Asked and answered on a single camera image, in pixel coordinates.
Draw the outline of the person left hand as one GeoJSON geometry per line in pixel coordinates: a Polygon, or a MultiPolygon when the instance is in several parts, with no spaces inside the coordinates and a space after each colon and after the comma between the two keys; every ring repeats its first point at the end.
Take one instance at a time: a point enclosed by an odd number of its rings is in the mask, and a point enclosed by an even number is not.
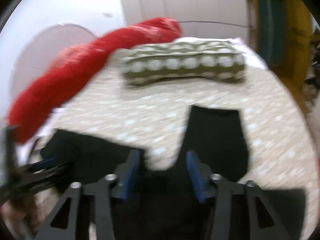
{"type": "Polygon", "coordinates": [[[35,197],[6,201],[1,205],[1,222],[11,239],[34,239],[40,223],[35,197]]]}

